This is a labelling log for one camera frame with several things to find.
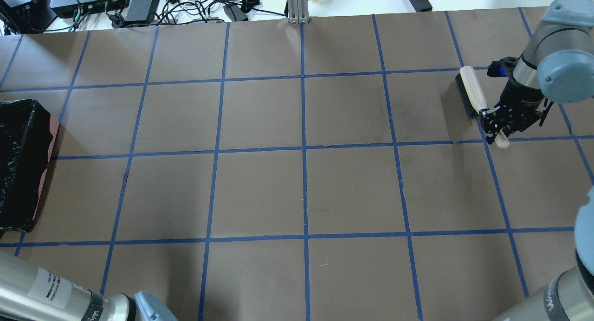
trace black router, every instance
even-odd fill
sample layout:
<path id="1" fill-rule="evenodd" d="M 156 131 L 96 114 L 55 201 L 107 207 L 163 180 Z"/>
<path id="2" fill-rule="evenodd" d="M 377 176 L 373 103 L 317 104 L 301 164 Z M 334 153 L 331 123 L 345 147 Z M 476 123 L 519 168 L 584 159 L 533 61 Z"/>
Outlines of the black router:
<path id="1" fill-rule="evenodd" d="M 107 2 L 109 2 L 108 11 L 124 9 L 129 2 L 129 0 L 52 0 L 49 6 L 61 19 L 69 19 L 74 17 L 79 1 L 83 6 L 83 14 L 89 11 L 90 14 L 102 13 Z"/>

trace brush bristles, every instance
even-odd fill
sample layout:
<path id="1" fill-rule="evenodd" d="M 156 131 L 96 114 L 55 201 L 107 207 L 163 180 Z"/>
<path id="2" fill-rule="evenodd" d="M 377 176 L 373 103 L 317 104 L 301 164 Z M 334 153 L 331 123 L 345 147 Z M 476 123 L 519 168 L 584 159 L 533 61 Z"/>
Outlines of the brush bristles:
<path id="1" fill-rule="evenodd" d="M 460 95 L 462 97 L 464 112 L 466 112 L 468 118 L 476 119 L 479 116 L 479 114 L 475 110 L 475 108 L 472 107 L 471 99 L 468 97 L 468 93 L 466 92 L 466 88 L 464 86 L 464 82 L 462 81 L 462 76 L 460 74 L 456 75 L 456 85 L 458 86 L 458 91 L 460 92 Z"/>

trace grid line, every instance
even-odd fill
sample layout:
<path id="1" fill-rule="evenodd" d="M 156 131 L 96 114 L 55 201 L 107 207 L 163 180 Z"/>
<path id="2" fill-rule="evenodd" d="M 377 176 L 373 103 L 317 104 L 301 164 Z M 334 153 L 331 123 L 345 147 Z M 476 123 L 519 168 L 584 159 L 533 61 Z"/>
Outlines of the grid line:
<path id="1" fill-rule="evenodd" d="M 21 248 L 23 247 L 23 241 L 25 239 L 25 232 L 21 232 L 21 236 L 19 237 L 19 243 L 17 243 L 16 245 L 16 249 L 14 251 L 14 255 L 15 256 L 19 256 L 19 253 L 21 252 Z"/>
<path id="2" fill-rule="evenodd" d="M 87 51 L 87 45 L 89 44 L 89 38 L 91 37 L 91 31 L 87 32 L 87 37 L 84 40 L 83 49 L 80 52 L 80 57 L 78 57 L 78 63 L 76 65 L 76 69 L 74 70 L 74 75 L 72 76 L 72 81 L 70 81 L 70 88 L 68 89 L 68 93 L 66 94 L 66 99 L 64 100 L 64 105 L 62 105 L 62 111 L 60 112 L 60 116 L 58 121 L 62 124 L 64 120 L 64 116 L 66 114 L 66 108 L 68 107 L 68 102 L 70 101 L 70 95 L 72 95 L 72 88 L 74 88 L 74 82 L 76 81 L 76 76 L 78 75 L 78 70 L 80 70 L 80 65 L 83 63 L 83 57 L 85 51 Z"/>
<path id="3" fill-rule="evenodd" d="M 456 40 L 456 34 L 454 33 L 454 27 L 452 26 L 452 21 L 450 19 L 450 13 L 444 12 L 445 19 L 447 20 L 447 25 L 450 28 L 450 34 L 452 34 L 452 38 L 454 40 L 454 48 L 456 48 L 456 54 L 458 55 L 458 61 L 460 61 L 460 67 L 464 66 L 464 61 L 462 60 L 462 53 L 460 52 L 460 47 L 458 46 L 458 41 Z"/>
<path id="4" fill-rule="evenodd" d="M 528 32 L 528 36 L 532 38 L 532 31 L 530 30 L 530 26 L 528 25 L 528 21 L 526 21 L 526 15 L 524 15 L 524 10 L 518 6 L 518 12 L 520 13 L 520 17 L 522 17 L 522 22 L 524 23 L 524 27 Z"/>
<path id="5" fill-rule="evenodd" d="M 450 33 L 452 34 L 452 40 L 454 41 L 454 46 L 456 46 L 456 53 L 458 53 L 458 58 L 460 59 L 460 67 L 464 67 L 464 59 L 462 58 L 462 54 L 458 48 L 458 40 L 456 39 L 456 34 L 454 33 L 454 28 L 452 26 L 452 21 L 450 20 L 450 15 L 448 12 L 445 12 L 445 17 L 447 18 L 448 26 L 450 27 Z M 522 291 L 524 296 L 528 296 L 528 286 L 526 285 L 526 278 L 524 277 L 524 270 L 522 269 L 522 262 L 520 261 L 520 255 L 518 254 L 516 240 L 514 239 L 514 233 L 511 230 L 511 224 L 509 217 L 507 216 L 507 209 L 505 208 L 505 201 L 503 199 L 503 194 L 501 193 L 501 186 L 499 185 L 499 179 L 497 178 L 497 172 L 495 169 L 495 165 L 493 164 L 493 158 L 491 156 L 491 150 L 489 149 L 489 145 L 486 142 L 486 137 L 484 136 L 484 131 L 481 127 L 481 123 L 477 118 L 477 127 L 481 132 L 481 139 L 484 146 L 484 152 L 486 154 L 487 160 L 489 162 L 489 168 L 491 170 L 491 175 L 493 177 L 493 182 L 495 184 L 495 189 L 497 191 L 497 198 L 499 199 L 499 207 L 501 207 L 501 214 L 503 215 L 503 220 L 505 222 L 505 230 L 510 239 L 511 251 L 514 256 L 514 260 L 516 262 L 516 268 L 518 272 L 518 277 L 520 278 L 520 284 L 522 286 Z"/>
<path id="6" fill-rule="evenodd" d="M 594 139 L 594 135 L 574 135 L 574 136 L 560 136 L 560 137 L 533 137 L 533 138 L 512 138 L 511 142 L 531 142 L 531 141 L 572 141 L 573 139 Z M 468 141 L 404 141 L 397 142 L 399 147 L 403 146 L 428 146 L 428 145 L 463 145 L 471 143 L 482 143 L 480 139 L 470 139 Z M 373 148 L 373 147 L 390 147 L 393 143 L 351 143 L 341 145 L 308 145 L 307 149 L 327 149 L 327 148 Z M 262 147 L 262 148 L 230 148 L 220 149 L 219 153 L 248 153 L 248 152 L 275 152 L 283 150 L 301 150 L 302 146 L 288 146 L 288 147 Z M 214 150 L 180 150 L 172 152 L 140 152 L 133 154 L 106 154 L 106 155 L 73 155 L 73 156 L 53 156 L 52 161 L 61 160 L 108 160 L 138 157 L 138 156 L 165 156 L 165 155 L 195 155 L 195 154 L 214 154 Z"/>
<path id="7" fill-rule="evenodd" d="M 540 232 L 573 232 L 572 226 L 512 228 L 514 233 L 540 233 Z M 340 239 L 340 238 L 374 238 L 374 237 L 414 237 L 421 236 L 469 236 L 507 234 L 506 229 L 492 230 L 460 230 L 460 231 L 412 231 L 412 232 L 364 232 L 364 233 L 332 233 L 308 234 L 309 239 Z M 211 243 L 229 243 L 240 241 L 273 241 L 273 240 L 303 240 L 305 234 L 292 234 L 280 236 L 242 236 L 242 237 L 211 237 Z M 98 240 L 98 241 L 45 241 L 23 242 L 23 247 L 57 247 L 60 245 L 143 245 L 143 244 L 188 244 L 205 243 L 206 238 L 174 238 L 174 239 L 130 239 L 130 240 Z M 17 247 L 19 243 L 0 243 L 0 248 Z"/>
<path id="8" fill-rule="evenodd" d="M 303 153 L 303 268 L 305 270 L 305 319 L 311 321 L 310 303 L 310 228 L 307 215 L 307 141 L 305 130 L 305 30 L 299 25 L 301 47 L 301 145 Z"/>
<path id="9" fill-rule="evenodd" d="M 142 96 L 140 97 L 140 103 L 138 104 L 138 113 L 136 114 L 136 123 L 134 124 L 134 132 L 132 133 L 132 141 L 130 143 L 128 163 L 126 166 L 126 171 L 123 175 L 122 188 L 120 190 L 119 200 L 117 202 L 117 210 L 116 210 L 116 214 L 115 214 L 115 219 L 113 220 L 113 230 L 112 230 L 112 236 L 111 236 L 111 240 L 110 240 L 110 249 L 108 251 L 108 257 L 105 262 L 105 270 L 103 271 L 103 279 L 101 281 L 101 289 L 99 291 L 99 293 L 101 295 L 103 295 L 105 293 L 105 285 L 108 280 L 108 275 L 110 274 L 110 264 L 111 264 L 111 258 L 113 255 L 113 245 L 114 245 L 113 241 L 115 241 L 115 238 L 117 235 L 117 225 L 119 224 L 119 216 L 122 213 L 123 198 L 126 193 L 126 186 L 128 184 L 128 175 L 130 173 L 130 167 L 132 166 L 132 155 L 131 154 L 134 152 L 134 146 L 136 145 L 136 135 L 138 134 L 138 126 L 140 124 L 140 118 L 142 116 L 142 107 L 144 106 L 144 98 L 145 98 L 146 91 L 147 91 L 147 83 L 149 82 L 150 70 L 153 65 L 153 57 L 155 56 L 155 49 L 157 48 L 157 38 L 158 37 L 159 37 L 159 28 L 156 27 L 155 34 L 153 36 L 153 47 L 151 48 L 150 57 L 148 59 L 149 65 L 147 66 L 147 72 L 146 72 L 146 75 L 144 78 L 144 86 L 142 87 Z"/>
<path id="10" fill-rule="evenodd" d="M 407 233 L 407 245 L 409 251 L 409 260 L 410 260 L 410 272 L 411 278 L 413 283 L 414 289 L 414 300 L 416 302 L 416 312 L 417 316 L 420 321 L 423 321 L 423 309 L 420 301 L 420 290 L 419 290 L 419 281 L 416 274 L 416 262 L 414 261 L 414 248 L 412 244 L 412 234 L 410 234 L 410 223 L 408 219 L 408 210 L 407 210 L 407 200 L 405 199 L 404 194 L 404 184 L 402 180 L 402 170 L 400 166 L 400 157 L 398 154 L 398 143 L 396 139 L 396 133 L 394 130 L 394 118 L 392 115 L 392 104 L 390 103 L 390 92 L 388 91 L 388 80 L 386 77 L 386 67 L 384 64 L 384 53 L 381 49 L 381 40 L 380 40 L 380 31 L 377 27 L 377 21 L 375 19 L 375 14 L 371 15 L 371 20 L 373 21 L 373 27 L 375 31 L 375 40 L 377 40 L 377 50 L 380 55 L 380 65 L 381 65 L 381 73 L 382 79 L 384 82 L 384 95 L 386 96 L 386 108 L 388 113 L 388 122 L 390 123 L 390 134 L 392 135 L 392 146 L 394 148 L 394 160 L 396 164 L 396 172 L 398 175 L 398 185 L 400 191 L 400 201 L 402 205 L 402 215 L 405 222 L 405 230 Z"/>
<path id="11" fill-rule="evenodd" d="M 19 51 L 19 47 L 21 47 L 21 42 L 23 41 L 23 37 L 24 37 L 24 34 L 21 34 L 21 37 L 19 37 L 19 41 L 17 42 L 17 46 L 15 46 L 15 48 L 14 48 L 13 55 L 12 55 L 12 57 L 10 57 L 10 61 L 8 62 L 8 65 L 6 65 L 6 70 L 4 71 L 4 75 L 2 76 L 2 81 L 0 82 L 0 89 L 2 89 L 2 87 L 4 86 L 4 81 L 6 81 L 10 67 L 13 65 L 14 59 L 17 57 L 17 52 Z"/>
<path id="12" fill-rule="evenodd" d="M 206 225 L 206 240 L 204 244 L 204 260 L 202 263 L 202 281 L 200 284 L 200 300 L 198 309 L 198 319 L 204 319 L 204 301 L 206 298 L 206 276 L 208 272 L 208 255 L 210 253 L 210 234 L 213 227 L 213 209 L 214 209 L 214 192 L 216 188 L 217 168 L 219 164 L 219 146 L 221 140 L 221 120 L 223 118 L 223 97 L 225 95 L 225 73 L 227 70 L 227 52 L 229 51 L 229 29 L 230 25 L 227 23 L 225 31 L 225 49 L 223 53 L 223 69 L 221 70 L 221 87 L 219 93 L 219 117 L 217 119 L 217 136 L 214 145 L 214 160 L 213 160 L 213 174 L 210 182 L 210 200 L 208 203 L 208 221 Z"/>
<path id="13" fill-rule="evenodd" d="M 571 122 L 569 120 L 569 117 L 567 116 L 567 113 L 565 112 L 565 108 L 563 107 L 563 104 L 559 104 L 559 109 L 561 110 L 563 119 L 565 120 L 565 123 L 567 124 L 567 128 L 569 129 L 569 134 L 571 135 L 570 138 L 573 139 L 573 141 L 575 141 L 575 145 L 577 146 L 577 151 L 579 152 L 581 161 L 583 162 L 584 167 L 586 168 L 586 172 L 588 174 L 588 177 L 590 178 L 590 182 L 592 182 L 592 184 L 594 184 L 594 174 L 592 174 L 592 168 L 590 167 L 588 159 L 586 158 L 586 155 L 584 154 L 584 150 L 581 148 L 581 144 L 579 142 L 579 137 L 576 137 L 575 135 L 573 135 L 573 127 L 571 126 Z"/>
<path id="14" fill-rule="evenodd" d="M 497 191 L 497 198 L 499 198 L 499 206 L 501 207 L 501 214 L 503 214 L 503 221 L 505 222 L 505 230 L 510 239 L 511 244 L 511 252 L 514 255 L 514 260 L 516 261 L 516 267 L 518 271 L 518 276 L 520 277 L 520 283 L 522 285 L 522 291 L 525 297 L 529 296 L 528 292 L 528 285 L 526 285 L 526 278 L 524 277 L 524 270 L 522 268 L 522 262 L 520 261 L 520 255 L 518 253 L 518 249 L 516 246 L 516 239 L 514 238 L 514 233 L 511 230 L 510 218 L 507 215 L 507 208 L 505 207 L 505 201 L 503 200 L 503 194 L 501 193 L 501 186 L 499 185 L 499 179 L 497 178 L 497 172 L 495 169 L 495 165 L 493 164 L 493 158 L 491 156 L 491 150 L 489 149 L 489 144 L 486 142 L 486 137 L 484 136 L 484 131 L 480 126 L 477 120 L 477 126 L 481 130 L 481 137 L 483 138 L 483 145 L 484 151 L 486 152 L 487 160 L 489 161 L 489 167 L 491 169 L 491 174 L 493 175 L 493 182 L 495 183 L 495 189 Z"/>
<path id="15" fill-rule="evenodd" d="M 486 70 L 488 67 L 474 67 L 476 70 Z M 415 70 L 388 70 L 386 74 L 401 74 L 409 72 L 443 72 L 443 71 L 457 71 L 456 68 L 449 69 L 415 69 Z M 264 77 L 238 77 L 225 78 L 225 82 L 242 82 L 242 81 L 259 81 L 259 80 L 285 80 L 287 78 L 310 78 L 310 77 L 341 77 L 341 76 L 364 76 L 364 75 L 380 75 L 380 71 L 370 72 L 337 72 L 329 74 L 299 74 L 288 76 L 264 76 Z M 167 86 L 171 84 L 194 84 L 194 83 L 212 83 L 221 82 L 220 78 L 208 78 L 202 80 L 183 80 L 183 81 L 159 81 L 148 82 L 147 86 Z M 51 90 L 81 90 L 81 89 L 100 89 L 100 88 L 125 88 L 125 87 L 140 87 L 144 86 L 143 82 L 134 83 L 120 83 L 120 84 L 94 84 L 88 86 L 66 86 L 66 87 L 47 87 L 47 88 L 23 88 L 23 89 L 1 89 L 0 93 L 19 93 L 28 91 L 51 91 Z"/>

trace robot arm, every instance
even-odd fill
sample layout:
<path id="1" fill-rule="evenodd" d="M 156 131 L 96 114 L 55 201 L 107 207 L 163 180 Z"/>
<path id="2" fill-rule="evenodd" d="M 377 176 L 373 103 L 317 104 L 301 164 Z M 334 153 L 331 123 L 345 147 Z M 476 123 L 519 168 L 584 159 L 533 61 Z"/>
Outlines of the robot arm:
<path id="1" fill-rule="evenodd" d="M 538 121 L 542 126 L 553 103 L 578 103 L 594 96 L 592 27 L 594 2 L 555 0 L 520 58 L 493 61 L 488 76 L 509 80 L 499 103 L 479 112 L 489 144 L 499 132 L 507 136 Z"/>

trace brush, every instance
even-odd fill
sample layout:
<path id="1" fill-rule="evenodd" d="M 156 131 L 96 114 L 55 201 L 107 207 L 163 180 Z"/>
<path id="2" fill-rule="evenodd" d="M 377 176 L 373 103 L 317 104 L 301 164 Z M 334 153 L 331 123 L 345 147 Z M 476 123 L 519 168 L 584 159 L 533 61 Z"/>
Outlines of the brush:
<path id="1" fill-rule="evenodd" d="M 458 85 L 464 111 L 468 118 L 475 119 L 479 116 L 478 111 L 489 108 L 474 68 L 471 66 L 462 67 L 456 76 L 456 85 Z M 510 146 L 510 141 L 503 132 L 499 132 L 495 137 L 495 144 L 499 148 L 507 148 Z"/>

